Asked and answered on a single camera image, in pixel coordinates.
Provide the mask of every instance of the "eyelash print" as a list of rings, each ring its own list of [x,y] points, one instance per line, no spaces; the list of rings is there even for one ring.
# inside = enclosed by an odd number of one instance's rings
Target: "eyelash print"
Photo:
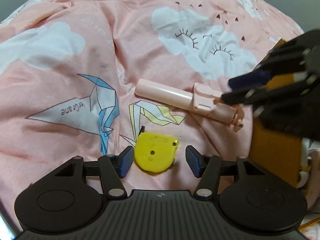
[[[186,35],[187,37],[189,37],[191,40],[192,40],[192,43],[193,43],[193,48],[194,49],[197,49],[197,50],[199,50],[195,45],[198,43],[198,42],[195,42],[195,39],[196,38],[191,38],[191,35],[193,34],[193,33],[191,33],[190,35],[188,35],[188,30],[186,30],[186,32],[184,32],[184,30],[183,30],[183,28],[182,28],[182,31],[179,29],[179,31],[180,31],[180,33],[177,35],[177,34],[174,34],[174,35],[176,35],[176,37],[178,38],[179,36],[181,36],[181,35]]]
[[[233,60],[232,56],[233,56],[234,54],[231,54],[231,53],[230,53],[231,50],[226,51],[227,48],[221,49],[221,45],[220,45],[219,48],[217,48],[217,46],[215,45],[214,47],[212,47],[212,50],[214,50],[214,49],[215,49],[214,52],[212,52],[212,51],[209,51],[209,52],[214,55],[214,54],[216,54],[217,51],[222,51],[222,52],[228,53],[228,54],[230,55],[230,60]]]

